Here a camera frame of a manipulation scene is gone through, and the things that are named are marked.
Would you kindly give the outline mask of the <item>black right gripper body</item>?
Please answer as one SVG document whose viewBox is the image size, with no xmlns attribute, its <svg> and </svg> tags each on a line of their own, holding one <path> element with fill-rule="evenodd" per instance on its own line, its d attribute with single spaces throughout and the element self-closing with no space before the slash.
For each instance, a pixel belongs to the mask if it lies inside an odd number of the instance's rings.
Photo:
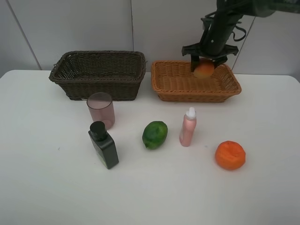
<svg viewBox="0 0 300 225">
<path fill-rule="evenodd" d="M 214 16 L 201 19 L 203 34 L 198 43 L 183 46 L 183 56 L 205 57 L 218 60 L 227 55 L 237 55 L 238 47 L 228 45 L 227 41 L 238 23 L 238 16 Z"/>
</svg>

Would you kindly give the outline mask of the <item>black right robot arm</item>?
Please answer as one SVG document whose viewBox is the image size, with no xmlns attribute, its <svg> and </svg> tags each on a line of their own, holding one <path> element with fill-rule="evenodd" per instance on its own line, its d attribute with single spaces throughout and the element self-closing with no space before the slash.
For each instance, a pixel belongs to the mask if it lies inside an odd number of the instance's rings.
<svg viewBox="0 0 300 225">
<path fill-rule="evenodd" d="M 226 63 L 230 54 L 237 55 L 237 46 L 228 45 L 231 35 L 235 36 L 234 29 L 244 33 L 235 42 L 242 41 L 247 31 L 238 26 L 244 15 L 265 18 L 276 11 L 296 13 L 300 12 L 298 0 L 218 0 L 216 11 L 201 18 L 203 34 L 198 43 L 183 46 L 183 56 L 191 57 L 191 72 L 194 72 L 202 59 L 209 59 L 214 67 Z"/>
</svg>

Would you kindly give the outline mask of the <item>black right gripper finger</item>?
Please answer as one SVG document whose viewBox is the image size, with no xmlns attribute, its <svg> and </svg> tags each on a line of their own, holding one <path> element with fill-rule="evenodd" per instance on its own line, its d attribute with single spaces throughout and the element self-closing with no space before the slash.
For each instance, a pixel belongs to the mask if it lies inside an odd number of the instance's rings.
<svg viewBox="0 0 300 225">
<path fill-rule="evenodd" d="M 191 72 L 192 73 L 198 67 L 199 63 L 200 63 L 199 56 L 191 55 Z"/>
<path fill-rule="evenodd" d="M 214 68 L 217 68 L 218 66 L 226 63 L 228 60 L 228 57 L 227 56 L 223 56 L 223 57 L 219 57 L 217 59 L 213 59 L 213 64 L 214 64 Z"/>
</svg>

